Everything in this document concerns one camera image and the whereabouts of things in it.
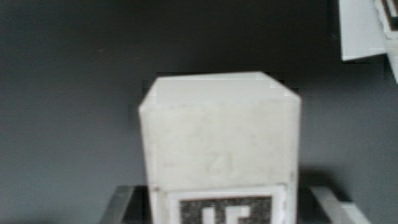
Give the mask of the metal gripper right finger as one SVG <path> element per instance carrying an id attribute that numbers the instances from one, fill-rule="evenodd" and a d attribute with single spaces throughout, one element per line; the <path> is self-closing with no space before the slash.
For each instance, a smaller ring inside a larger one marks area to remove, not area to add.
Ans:
<path id="1" fill-rule="evenodd" d="M 344 202 L 328 187 L 312 187 L 331 224 L 372 224 L 354 202 Z"/>

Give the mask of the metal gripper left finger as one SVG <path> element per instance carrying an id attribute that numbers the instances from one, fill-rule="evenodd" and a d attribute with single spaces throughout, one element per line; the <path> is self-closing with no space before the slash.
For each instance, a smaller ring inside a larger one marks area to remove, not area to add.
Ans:
<path id="1" fill-rule="evenodd" d="M 98 224 L 123 224 L 123 217 L 129 209 L 134 194 L 132 186 L 118 186 L 111 197 L 107 209 Z"/>

